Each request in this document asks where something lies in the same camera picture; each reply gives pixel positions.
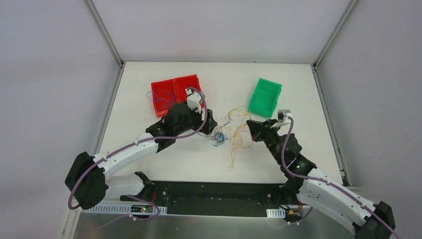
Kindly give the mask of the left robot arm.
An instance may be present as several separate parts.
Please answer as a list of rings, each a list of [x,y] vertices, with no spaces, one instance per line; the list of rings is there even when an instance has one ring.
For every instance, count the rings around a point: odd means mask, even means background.
[[[139,175],[116,176],[116,173],[146,156],[163,151],[177,139],[198,132],[210,134],[216,125],[211,109],[199,113],[187,103],[176,103],[164,117],[126,144],[95,155],[86,151],[78,154],[65,178],[65,185],[71,192],[69,209],[90,209],[105,198],[123,195],[147,201],[152,188]]]

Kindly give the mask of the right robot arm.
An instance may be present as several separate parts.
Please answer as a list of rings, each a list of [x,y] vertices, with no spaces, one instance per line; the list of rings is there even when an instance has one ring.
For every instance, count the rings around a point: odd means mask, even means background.
[[[247,120],[251,139],[263,142],[288,179],[283,199],[289,204],[297,201],[318,210],[341,224],[356,239],[399,238],[390,205],[357,195],[333,181],[313,162],[301,154],[302,147],[289,128],[279,135],[279,121]]]

